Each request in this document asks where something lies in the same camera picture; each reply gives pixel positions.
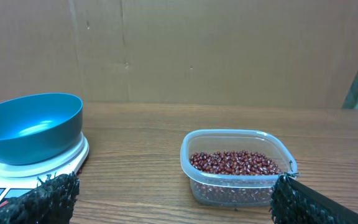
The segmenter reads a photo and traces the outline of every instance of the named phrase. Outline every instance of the bowl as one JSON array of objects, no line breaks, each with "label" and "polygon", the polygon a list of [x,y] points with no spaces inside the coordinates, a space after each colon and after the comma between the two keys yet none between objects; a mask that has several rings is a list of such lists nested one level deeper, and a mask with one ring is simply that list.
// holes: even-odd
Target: bowl
[{"label": "bowl", "polygon": [[226,175],[200,171],[190,164],[194,153],[257,151],[273,159],[283,172],[296,173],[298,166],[288,149],[271,134],[238,129],[205,129],[189,133],[183,140],[180,164],[190,178],[197,201],[225,207],[256,207],[270,203],[278,175]]},{"label": "bowl", "polygon": [[24,165],[68,149],[82,129],[82,100],[43,93],[0,103],[0,162]]}]

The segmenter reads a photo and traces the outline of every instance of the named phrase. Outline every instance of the pile of beans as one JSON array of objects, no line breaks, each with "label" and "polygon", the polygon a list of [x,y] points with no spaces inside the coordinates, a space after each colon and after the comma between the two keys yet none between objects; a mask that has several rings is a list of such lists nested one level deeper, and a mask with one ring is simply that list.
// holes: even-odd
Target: pile of beans
[{"label": "pile of beans", "polygon": [[[263,153],[248,151],[224,151],[207,154],[194,153],[190,164],[203,172],[226,175],[277,175],[282,174],[278,165]],[[197,200],[211,205],[241,206],[242,204],[268,204],[271,187],[245,189],[217,187],[191,180],[191,188]]]}]

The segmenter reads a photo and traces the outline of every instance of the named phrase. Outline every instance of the light blue rim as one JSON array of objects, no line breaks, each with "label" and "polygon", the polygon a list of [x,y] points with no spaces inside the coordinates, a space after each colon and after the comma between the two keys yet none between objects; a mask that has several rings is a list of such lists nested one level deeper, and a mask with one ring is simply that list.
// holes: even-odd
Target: light blue rim
[{"label": "light blue rim", "polygon": [[[39,93],[39,94],[33,94],[33,95],[27,95],[27,96],[21,96],[21,97],[18,97],[18,98],[13,98],[11,100],[7,100],[7,101],[3,101],[3,102],[0,102],[0,105],[1,104],[4,104],[4,103],[7,103],[7,102],[10,102],[10,101],[14,101],[14,100],[18,100],[18,99],[22,99],[22,98],[27,98],[27,97],[32,97],[32,96],[40,96],[40,95],[67,95],[67,96],[74,96],[75,98],[79,99],[80,102],[81,102],[81,106],[80,108],[78,109],[78,111],[76,113],[73,114],[73,116],[69,117],[68,119],[66,119],[66,121],[72,119],[74,116],[76,116],[82,109],[83,109],[83,101],[81,100],[80,97],[76,96],[76,95],[73,95],[73,94],[70,94],[70,93]],[[52,128],[55,128],[55,127],[59,127],[60,125],[62,125],[64,122],[52,127]],[[36,133],[31,133],[31,134],[28,134],[26,135],[27,136],[31,136],[31,135],[34,135],[34,134],[39,134],[39,132],[36,132]],[[5,141],[5,140],[11,140],[11,139],[18,139],[18,138],[22,138],[23,136],[18,136],[18,137],[14,137],[14,138],[1,138],[0,141]]]},{"label": "light blue rim", "polygon": [[[186,137],[183,140],[183,143],[181,145],[180,149],[180,165],[183,169],[184,173],[191,179],[200,182],[202,184],[208,184],[208,185],[215,185],[220,187],[233,187],[230,186],[230,184],[225,184],[225,180],[228,182],[232,182],[233,180],[248,180],[248,181],[264,181],[264,182],[275,182],[278,179],[278,175],[258,175],[258,176],[251,176],[251,175],[224,175],[224,174],[209,174],[206,172],[202,172],[196,168],[194,168],[188,159],[188,149],[187,145],[189,143],[189,140],[203,135],[203,134],[248,134],[253,136],[258,136],[262,139],[267,139],[271,141],[273,144],[275,144],[277,147],[279,147],[280,150],[282,150],[285,155],[290,158],[292,161],[291,168],[292,171],[288,172],[291,174],[298,172],[298,164],[296,163],[296,160],[291,155],[290,151],[284,146],[284,144],[278,140],[275,136],[265,133],[263,131],[257,131],[257,130],[244,130],[244,129],[200,129],[197,131],[192,131],[189,134],[186,135]],[[212,182],[220,182],[220,184],[209,184],[206,182],[212,181]]]}]

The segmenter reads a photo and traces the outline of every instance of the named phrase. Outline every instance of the kitchen scale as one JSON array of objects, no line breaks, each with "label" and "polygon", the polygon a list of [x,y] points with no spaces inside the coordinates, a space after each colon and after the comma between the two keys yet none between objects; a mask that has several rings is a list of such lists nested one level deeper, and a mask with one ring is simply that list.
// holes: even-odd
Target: kitchen scale
[{"label": "kitchen scale", "polygon": [[8,198],[20,197],[36,188],[39,177],[45,181],[48,175],[52,178],[60,174],[77,173],[89,153],[88,141],[81,133],[75,143],[63,153],[29,165],[7,165],[0,163],[0,207]]}]

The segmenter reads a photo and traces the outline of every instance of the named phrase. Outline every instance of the container of beans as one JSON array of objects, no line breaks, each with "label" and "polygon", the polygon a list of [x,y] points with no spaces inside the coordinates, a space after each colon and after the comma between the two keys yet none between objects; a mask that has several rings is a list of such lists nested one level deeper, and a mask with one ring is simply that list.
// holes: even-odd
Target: container of beans
[{"label": "container of beans", "polygon": [[226,207],[268,205],[278,176],[298,171],[293,156],[276,137],[240,129],[189,133],[180,163],[197,201]]}]

